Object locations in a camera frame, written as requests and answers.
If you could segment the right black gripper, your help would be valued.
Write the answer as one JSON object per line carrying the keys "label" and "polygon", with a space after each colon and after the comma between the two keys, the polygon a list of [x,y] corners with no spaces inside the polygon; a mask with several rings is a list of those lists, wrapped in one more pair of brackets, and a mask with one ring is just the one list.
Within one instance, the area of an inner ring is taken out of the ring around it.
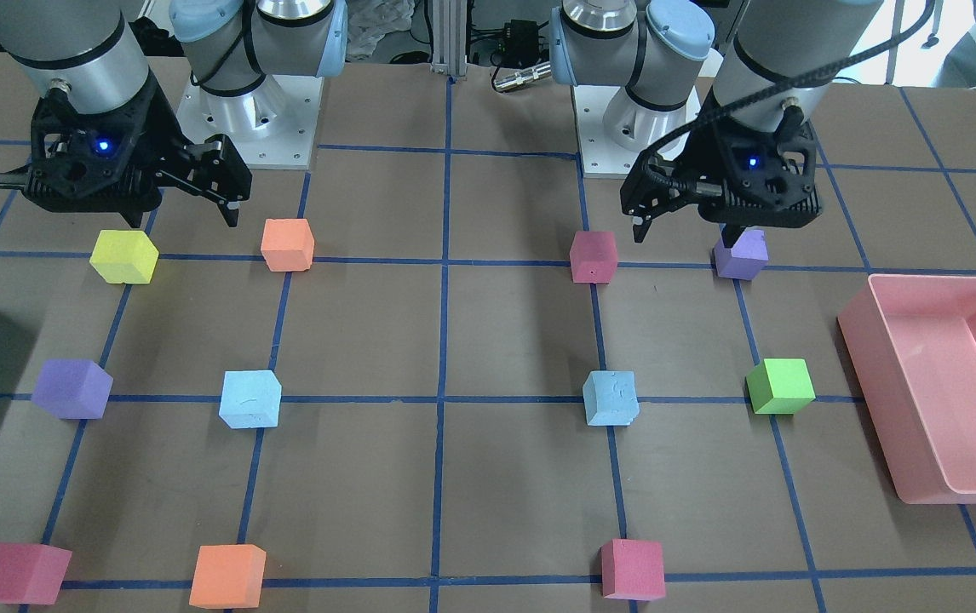
{"label": "right black gripper", "polygon": [[53,213],[144,214],[173,186],[218,206],[238,226],[253,175],[228,135],[186,139],[161,86],[145,81],[109,112],[83,115],[66,82],[54,81],[37,102],[30,160],[0,172],[0,189],[20,192]]}

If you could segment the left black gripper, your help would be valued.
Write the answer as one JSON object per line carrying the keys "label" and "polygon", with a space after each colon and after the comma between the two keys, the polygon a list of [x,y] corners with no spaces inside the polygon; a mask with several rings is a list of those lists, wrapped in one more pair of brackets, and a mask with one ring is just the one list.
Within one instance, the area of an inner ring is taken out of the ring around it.
{"label": "left black gripper", "polygon": [[818,140],[795,101],[778,101],[776,112],[772,132],[734,117],[694,129],[675,162],[640,152],[620,189],[633,240],[644,242],[656,218],[686,206],[722,224],[725,249],[733,249],[749,226],[801,228],[815,221],[823,213],[814,177]]}

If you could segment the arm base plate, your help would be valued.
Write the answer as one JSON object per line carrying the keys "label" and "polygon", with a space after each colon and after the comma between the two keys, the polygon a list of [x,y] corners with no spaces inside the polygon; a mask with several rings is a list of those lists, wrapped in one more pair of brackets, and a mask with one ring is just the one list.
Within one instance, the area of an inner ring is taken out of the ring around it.
{"label": "arm base plate", "polygon": [[701,109],[696,89],[683,106],[668,112],[637,104],[624,87],[578,85],[572,98],[584,174],[594,178],[624,178],[645,147]]}
{"label": "arm base plate", "polygon": [[321,77],[269,75],[234,97],[188,85],[176,117],[192,142],[230,137],[250,169],[309,170],[326,84]]}

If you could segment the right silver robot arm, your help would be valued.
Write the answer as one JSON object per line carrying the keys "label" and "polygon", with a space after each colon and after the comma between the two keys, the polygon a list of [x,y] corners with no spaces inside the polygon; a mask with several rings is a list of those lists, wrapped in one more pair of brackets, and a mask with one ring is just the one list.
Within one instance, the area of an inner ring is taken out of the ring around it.
{"label": "right silver robot arm", "polygon": [[115,213],[131,228],[173,187],[228,226],[253,175],[238,145],[285,121],[278,75],[335,77],[347,57],[344,1],[173,1],[212,135],[189,139],[114,1],[0,1],[0,44],[39,100],[30,159],[0,189],[53,213]]}

